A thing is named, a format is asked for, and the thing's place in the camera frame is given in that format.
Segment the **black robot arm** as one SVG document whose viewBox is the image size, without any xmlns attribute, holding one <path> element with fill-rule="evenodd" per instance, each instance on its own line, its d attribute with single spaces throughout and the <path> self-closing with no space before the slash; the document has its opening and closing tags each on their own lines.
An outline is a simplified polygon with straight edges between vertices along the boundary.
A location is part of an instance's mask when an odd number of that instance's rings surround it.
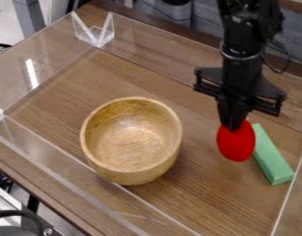
<svg viewBox="0 0 302 236">
<path fill-rule="evenodd" d="M 286 92 L 262 74 L 266 44 L 282 31 L 278 0 L 217 0 L 223 26 L 222 66 L 194 69 L 194 91 L 214 97 L 219 123 L 242 127 L 251 111 L 279 115 Z"/>
</svg>

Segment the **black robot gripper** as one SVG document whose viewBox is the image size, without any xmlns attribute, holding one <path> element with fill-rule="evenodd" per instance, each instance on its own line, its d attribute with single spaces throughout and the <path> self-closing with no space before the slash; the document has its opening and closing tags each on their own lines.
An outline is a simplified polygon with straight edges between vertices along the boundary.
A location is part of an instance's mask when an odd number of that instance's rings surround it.
<svg viewBox="0 0 302 236">
<path fill-rule="evenodd" d="M 221 67 L 194 69 L 193 89 L 214 98 L 219 122 L 235 131 L 251 111 L 279 116 L 286 92 L 262 75 L 262 48 L 235 52 L 221 46 L 221 55 Z"/>
</svg>

